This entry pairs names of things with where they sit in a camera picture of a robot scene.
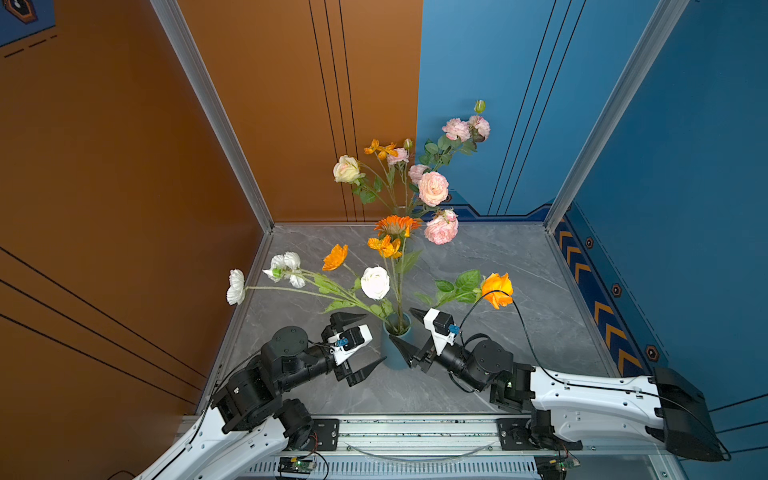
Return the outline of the blue cylindrical vase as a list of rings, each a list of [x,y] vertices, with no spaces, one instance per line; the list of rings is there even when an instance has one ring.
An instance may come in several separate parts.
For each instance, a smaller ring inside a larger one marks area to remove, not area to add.
[[[403,320],[407,329],[400,335],[396,335],[396,338],[411,343],[413,340],[413,327],[410,316],[407,313],[403,314]],[[381,349],[380,356],[384,359],[383,365],[391,370],[404,370],[409,366],[406,360],[403,358],[401,352],[397,346],[393,343],[390,336],[392,333],[388,329],[389,324],[386,322],[381,323]]]

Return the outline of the small white bud stem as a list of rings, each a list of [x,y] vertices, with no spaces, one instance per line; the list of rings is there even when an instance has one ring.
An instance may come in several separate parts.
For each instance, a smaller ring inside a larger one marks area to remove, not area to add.
[[[365,296],[372,301],[369,310],[384,322],[390,333],[394,333],[394,307],[387,298],[391,287],[388,271],[381,266],[368,267],[361,277],[360,285]]]

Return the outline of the orange rose flower stem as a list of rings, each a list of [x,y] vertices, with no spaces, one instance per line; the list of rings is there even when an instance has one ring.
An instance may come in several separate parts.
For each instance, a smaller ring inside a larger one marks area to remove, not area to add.
[[[435,287],[435,296],[415,292],[414,297],[422,304],[436,309],[453,302],[476,304],[486,300],[496,310],[500,310],[514,302],[514,287],[509,274],[483,276],[479,270],[469,270],[461,273],[453,282],[436,280]]]

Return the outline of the white poppy flower stem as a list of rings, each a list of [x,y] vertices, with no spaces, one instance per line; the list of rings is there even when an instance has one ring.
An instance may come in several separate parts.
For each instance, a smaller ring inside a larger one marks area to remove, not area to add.
[[[369,310],[372,301],[365,296],[361,289],[360,280],[365,270],[362,274],[352,274],[353,283],[350,286],[344,286],[328,276],[329,272],[339,268],[351,269],[346,264],[347,256],[348,249],[346,247],[334,246],[331,253],[324,259],[322,270],[317,272],[304,269],[301,265],[301,258],[296,252],[288,251],[275,255],[270,260],[269,267],[262,271],[263,275],[271,281],[266,286],[249,285],[246,283],[245,274],[241,270],[232,269],[228,275],[229,285],[226,291],[226,301],[232,306],[240,305],[252,291],[297,293],[325,301],[327,313],[345,309],[360,309],[378,318]],[[396,318],[395,320],[396,330],[401,322]]]

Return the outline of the large pink ranunculus stem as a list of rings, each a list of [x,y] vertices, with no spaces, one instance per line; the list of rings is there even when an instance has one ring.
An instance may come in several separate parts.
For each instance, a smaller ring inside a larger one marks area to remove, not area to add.
[[[458,215],[452,208],[441,209],[440,205],[447,200],[449,182],[439,172],[429,171],[418,173],[415,165],[409,175],[409,187],[414,193],[408,212],[414,216],[418,213],[432,212],[433,216],[425,227],[425,238],[435,245],[445,245],[455,239],[459,231]]]

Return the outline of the red orange flower stem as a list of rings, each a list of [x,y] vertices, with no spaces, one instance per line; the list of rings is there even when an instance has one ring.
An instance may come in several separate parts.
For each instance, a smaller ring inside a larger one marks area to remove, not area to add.
[[[377,222],[374,227],[375,235],[367,240],[368,248],[376,252],[383,261],[378,266],[386,268],[391,278],[388,299],[394,305],[395,318],[401,322],[392,333],[394,335],[400,335],[407,329],[403,320],[405,277],[421,254],[419,250],[411,251],[408,244],[411,235],[421,226],[419,219],[390,215]]]

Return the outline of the pink peony flower stem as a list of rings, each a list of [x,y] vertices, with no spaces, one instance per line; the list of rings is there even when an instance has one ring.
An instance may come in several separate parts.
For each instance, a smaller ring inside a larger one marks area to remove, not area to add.
[[[398,146],[387,145],[386,181],[393,202],[393,212],[404,216],[412,213],[417,203],[419,181],[427,170],[426,165],[414,163],[414,143],[407,138]]]

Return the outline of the orange poppy flower stem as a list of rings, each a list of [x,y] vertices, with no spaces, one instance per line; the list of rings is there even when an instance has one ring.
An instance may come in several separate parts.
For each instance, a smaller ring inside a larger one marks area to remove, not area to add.
[[[378,163],[377,168],[365,164],[372,177],[369,190],[393,214],[402,213],[403,199],[406,198],[402,193],[403,160],[405,159],[402,155],[403,150],[395,143],[383,144],[373,139],[371,144],[364,148],[364,153]]]

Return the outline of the pink rose flower stem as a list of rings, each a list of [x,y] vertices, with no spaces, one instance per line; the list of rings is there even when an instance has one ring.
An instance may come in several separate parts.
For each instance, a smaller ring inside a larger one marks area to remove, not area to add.
[[[473,114],[468,119],[457,117],[447,120],[441,128],[442,135],[437,140],[425,142],[417,163],[426,165],[426,172],[442,174],[440,170],[448,166],[455,155],[471,156],[476,153],[478,145],[485,142],[491,133],[490,123],[483,116],[486,108],[486,102],[480,99],[475,102]]]

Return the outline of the white rose flower stem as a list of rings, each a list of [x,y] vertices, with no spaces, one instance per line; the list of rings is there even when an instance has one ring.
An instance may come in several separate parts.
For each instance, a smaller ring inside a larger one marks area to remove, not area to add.
[[[352,156],[343,155],[333,167],[334,181],[350,185],[362,205],[378,202],[390,213],[396,214],[399,212],[395,192],[396,169],[384,164],[381,167],[383,170],[379,172]]]

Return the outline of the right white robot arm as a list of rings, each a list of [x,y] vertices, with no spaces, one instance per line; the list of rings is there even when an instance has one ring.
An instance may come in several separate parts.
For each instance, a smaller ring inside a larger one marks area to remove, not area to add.
[[[499,408],[530,415],[523,429],[538,449],[577,449],[587,439],[636,440],[659,445],[684,459],[728,461],[715,433],[704,393],[674,369],[649,376],[597,377],[548,370],[515,361],[486,334],[466,340],[453,317],[436,309],[412,309],[428,331],[417,347],[392,342],[406,364],[428,371],[443,367],[471,392],[488,392]]]

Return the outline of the right circuit board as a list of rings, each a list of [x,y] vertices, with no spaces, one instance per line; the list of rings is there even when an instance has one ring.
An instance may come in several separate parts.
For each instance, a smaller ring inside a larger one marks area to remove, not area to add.
[[[542,480],[566,480],[566,461],[559,457],[535,457],[537,472]]]

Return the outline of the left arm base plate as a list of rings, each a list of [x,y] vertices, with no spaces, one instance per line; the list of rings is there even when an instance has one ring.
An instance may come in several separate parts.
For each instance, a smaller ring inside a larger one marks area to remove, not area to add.
[[[340,421],[337,418],[313,419],[289,437],[288,449],[330,452],[338,448]]]

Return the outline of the aluminium front rail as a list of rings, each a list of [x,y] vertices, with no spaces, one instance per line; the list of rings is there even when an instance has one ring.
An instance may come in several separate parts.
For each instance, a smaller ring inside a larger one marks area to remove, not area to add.
[[[567,479],[683,479],[653,445],[586,440],[581,451],[503,451],[493,415],[339,415],[336,451],[283,450],[235,479],[278,479],[280,457],[313,458],[308,479],[541,479],[534,458],[566,461]]]

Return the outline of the right aluminium corner post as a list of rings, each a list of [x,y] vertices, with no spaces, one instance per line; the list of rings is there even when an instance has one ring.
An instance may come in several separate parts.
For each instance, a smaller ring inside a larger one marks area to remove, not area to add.
[[[543,222],[548,234],[563,220],[688,4],[689,0],[658,2]]]

